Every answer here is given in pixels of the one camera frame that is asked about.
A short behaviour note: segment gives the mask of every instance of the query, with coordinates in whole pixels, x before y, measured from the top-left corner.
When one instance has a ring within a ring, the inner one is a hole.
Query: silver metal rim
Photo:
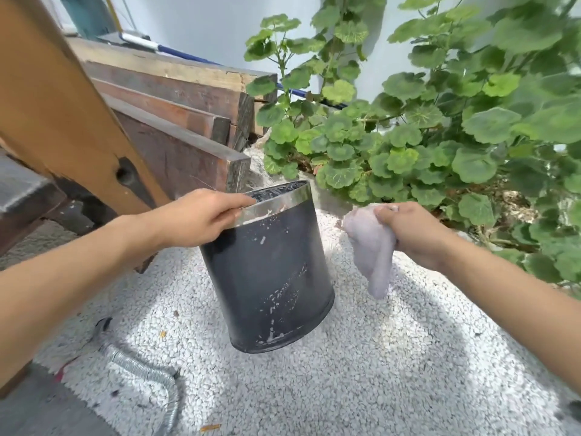
[[[279,185],[273,185],[272,187],[260,188],[259,190],[252,190],[245,194],[251,195],[257,191],[270,190],[273,188],[284,187],[290,183],[302,183],[301,186],[295,188],[294,190],[287,191],[279,196],[272,197],[271,199],[264,200],[255,205],[248,206],[242,210],[242,213],[236,219],[233,228],[248,225],[250,223],[258,222],[260,220],[266,219],[268,217],[274,216],[278,213],[286,211],[294,206],[300,205],[307,200],[312,200],[313,196],[311,194],[311,184],[309,181],[293,181],[287,183],[280,183]]]

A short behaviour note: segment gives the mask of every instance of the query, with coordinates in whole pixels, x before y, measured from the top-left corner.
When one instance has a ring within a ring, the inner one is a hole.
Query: metal hose
[[[166,388],[166,412],[155,436],[168,436],[176,426],[179,413],[180,398],[176,383],[177,372],[172,368],[154,367],[122,351],[109,340],[105,333],[110,322],[111,317],[104,318],[97,323],[93,333],[93,341],[99,345],[99,352],[105,355],[107,362],[113,362],[145,381],[157,382]]]

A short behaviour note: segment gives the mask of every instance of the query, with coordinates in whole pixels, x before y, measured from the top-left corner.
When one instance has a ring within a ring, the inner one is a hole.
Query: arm
[[[254,199],[196,190],[0,272],[0,385],[42,342],[121,273],[170,246],[214,240]]]
[[[376,211],[416,263],[444,274],[553,373],[581,392],[581,302],[456,235],[416,203]]]

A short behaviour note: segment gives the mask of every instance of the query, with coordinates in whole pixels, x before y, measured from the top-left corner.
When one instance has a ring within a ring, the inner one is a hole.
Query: teal bucket
[[[116,32],[115,23],[103,0],[61,0],[80,36],[96,41]]]

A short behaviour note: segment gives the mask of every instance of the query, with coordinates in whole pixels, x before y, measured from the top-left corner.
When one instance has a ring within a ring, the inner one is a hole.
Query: cloth
[[[353,246],[355,266],[369,282],[367,291],[382,300],[388,296],[397,240],[393,230],[375,217],[373,210],[377,205],[353,208],[343,218],[342,227]]]

